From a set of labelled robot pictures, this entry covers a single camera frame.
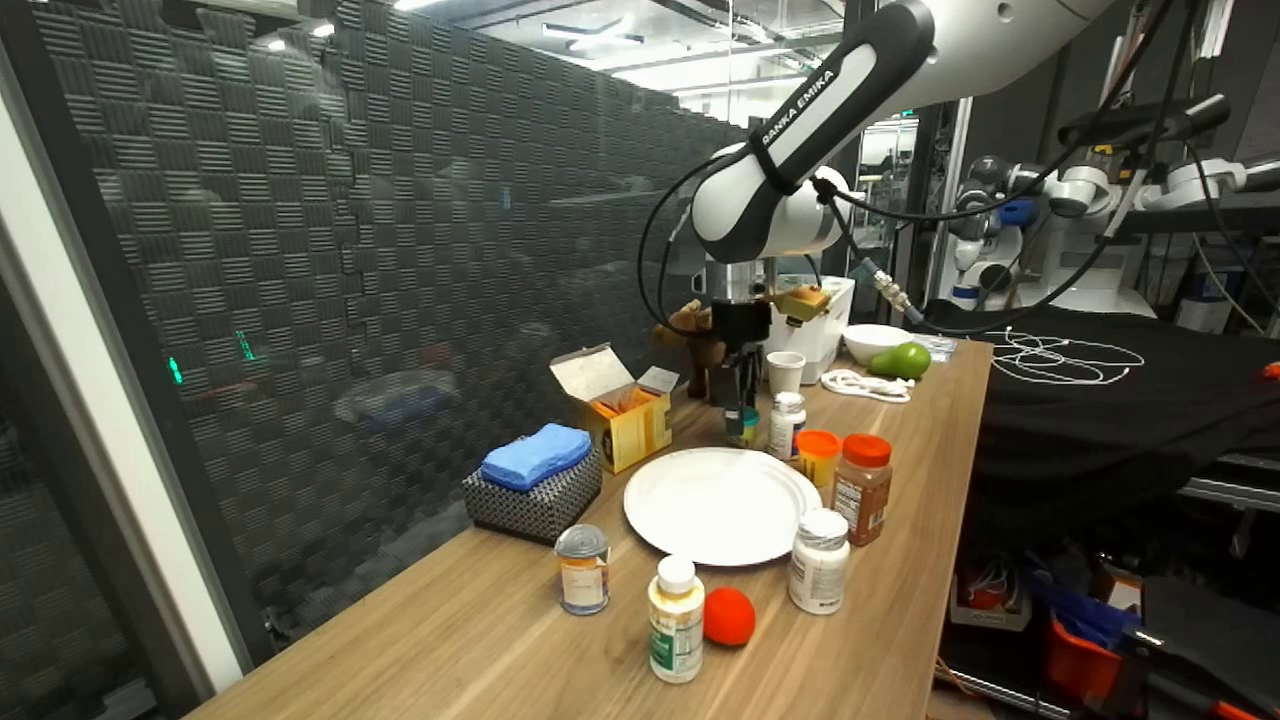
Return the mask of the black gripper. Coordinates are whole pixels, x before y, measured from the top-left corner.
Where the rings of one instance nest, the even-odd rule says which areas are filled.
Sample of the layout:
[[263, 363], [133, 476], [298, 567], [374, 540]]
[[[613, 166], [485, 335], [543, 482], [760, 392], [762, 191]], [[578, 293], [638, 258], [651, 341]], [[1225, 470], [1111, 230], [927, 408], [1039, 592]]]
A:
[[754, 394], [754, 354], [769, 341], [769, 324], [770, 324], [770, 307], [762, 298], [710, 307], [710, 341], [719, 346], [707, 376], [710, 401]]

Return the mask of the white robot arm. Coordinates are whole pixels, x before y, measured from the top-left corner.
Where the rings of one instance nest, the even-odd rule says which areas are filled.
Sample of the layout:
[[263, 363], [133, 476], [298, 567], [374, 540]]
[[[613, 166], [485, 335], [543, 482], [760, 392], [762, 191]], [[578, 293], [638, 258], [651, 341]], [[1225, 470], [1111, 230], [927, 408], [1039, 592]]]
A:
[[710, 269], [836, 242], [814, 185], [872, 119], [987, 94], [1070, 44], [1111, 0], [885, 0], [814, 70], [694, 179], [686, 224]]

